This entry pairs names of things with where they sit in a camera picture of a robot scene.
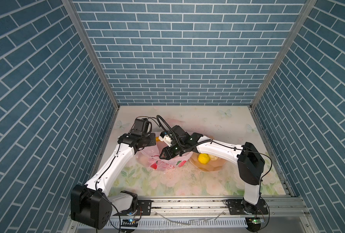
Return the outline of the cream fake garlic bulb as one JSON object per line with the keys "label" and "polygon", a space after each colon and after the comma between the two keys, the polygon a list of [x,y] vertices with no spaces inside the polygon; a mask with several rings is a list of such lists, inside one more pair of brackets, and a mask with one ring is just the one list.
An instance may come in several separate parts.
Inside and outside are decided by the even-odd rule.
{"label": "cream fake garlic bulb", "polygon": [[219,159],[217,156],[214,156],[214,155],[211,155],[211,154],[209,154],[208,156],[209,156],[211,161],[216,161],[216,160]]}

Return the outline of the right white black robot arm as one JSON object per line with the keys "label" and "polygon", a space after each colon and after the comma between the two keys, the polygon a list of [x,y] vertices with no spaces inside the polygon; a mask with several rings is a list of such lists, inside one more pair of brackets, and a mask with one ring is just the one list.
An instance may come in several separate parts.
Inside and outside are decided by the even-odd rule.
{"label": "right white black robot arm", "polygon": [[245,183],[242,208],[247,214],[257,213],[265,160],[252,143],[233,145],[199,133],[190,135],[178,125],[161,132],[159,140],[167,145],[160,159],[170,160],[186,152],[195,152],[213,155],[237,165],[239,176]]}

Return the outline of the yellow fake lemon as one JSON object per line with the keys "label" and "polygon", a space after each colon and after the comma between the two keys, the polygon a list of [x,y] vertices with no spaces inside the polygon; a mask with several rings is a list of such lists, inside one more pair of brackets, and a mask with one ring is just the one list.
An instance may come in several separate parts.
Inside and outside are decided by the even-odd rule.
{"label": "yellow fake lemon", "polygon": [[200,154],[198,155],[198,157],[197,157],[197,160],[198,160],[198,162],[199,162],[200,164],[205,165],[205,164],[207,164],[207,163],[210,162],[211,158],[210,158],[210,156],[209,156],[208,154],[206,154],[206,153],[200,153]]}

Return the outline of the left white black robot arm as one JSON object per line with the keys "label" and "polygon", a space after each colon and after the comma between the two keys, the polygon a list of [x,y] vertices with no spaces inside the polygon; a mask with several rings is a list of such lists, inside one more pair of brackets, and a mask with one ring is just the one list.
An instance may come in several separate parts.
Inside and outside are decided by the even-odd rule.
{"label": "left white black robot arm", "polygon": [[121,191],[108,197],[122,169],[136,152],[156,145],[156,135],[123,134],[105,164],[85,184],[77,184],[71,191],[71,220],[101,230],[111,216],[134,214],[138,211],[138,195]]}

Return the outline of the pink plastic bag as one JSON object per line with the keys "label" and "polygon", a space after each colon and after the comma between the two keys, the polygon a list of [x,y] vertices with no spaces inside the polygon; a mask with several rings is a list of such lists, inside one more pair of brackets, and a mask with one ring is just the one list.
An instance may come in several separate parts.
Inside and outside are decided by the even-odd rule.
{"label": "pink plastic bag", "polygon": [[146,168],[152,168],[157,171],[166,171],[183,167],[186,162],[191,158],[193,152],[187,152],[182,156],[176,156],[173,159],[165,160],[160,159],[162,149],[167,145],[159,140],[159,132],[156,134],[156,145],[146,147],[136,153],[137,161]]}

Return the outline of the peach lotus shaped bowl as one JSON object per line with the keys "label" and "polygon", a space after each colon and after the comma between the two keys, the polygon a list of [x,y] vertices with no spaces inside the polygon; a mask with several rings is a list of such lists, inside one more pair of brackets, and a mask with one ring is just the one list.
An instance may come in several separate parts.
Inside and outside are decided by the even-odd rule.
{"label": "peach lotus shaped bowl", "polygon": [[189,159],[189,161],[199,170],[203,171],[203,172],[215,172],[215,171],[220,171],[224,165],[226,164],[226,160],[219,158],[216,161],[211,161],[205,165],[200,164],[197,160],[197,157],[200,153],[193,153],[191,158]]}

